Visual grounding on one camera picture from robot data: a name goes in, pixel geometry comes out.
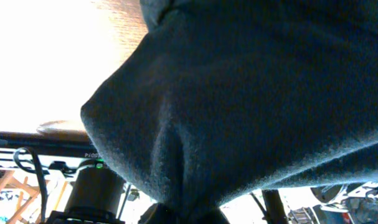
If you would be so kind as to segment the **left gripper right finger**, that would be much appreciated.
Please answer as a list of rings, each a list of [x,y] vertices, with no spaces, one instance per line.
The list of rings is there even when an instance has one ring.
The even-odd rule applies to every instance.
[[[217,209],[204,216],[204,224],[230,224],[230,222],[221,209]]]

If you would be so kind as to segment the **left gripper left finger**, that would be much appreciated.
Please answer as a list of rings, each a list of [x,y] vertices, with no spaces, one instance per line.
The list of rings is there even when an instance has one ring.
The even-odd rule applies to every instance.
[[[176,214],[162,203],[155,203],[145,211],[138,224],[176,224]]]

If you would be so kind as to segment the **dark green t-shirt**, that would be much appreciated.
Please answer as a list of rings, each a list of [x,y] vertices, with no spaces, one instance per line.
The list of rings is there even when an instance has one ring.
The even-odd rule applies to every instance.
[[[103,160],[181,220],[255,189],[378,181],[378,1],[141,1],[82,106]]]

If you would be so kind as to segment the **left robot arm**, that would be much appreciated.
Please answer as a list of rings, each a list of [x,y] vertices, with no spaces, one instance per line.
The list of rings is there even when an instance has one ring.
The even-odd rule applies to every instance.
[[[125,180],[108,168],[101,160],[82,162],[77,179],[63,212],[52,211],[46,224],[124,224],[118,218],[118,206]],[[228,224],[220,209],[204,217],[187,221],[179,218],[171,209],[155,203],[140,217],[144,224]]]

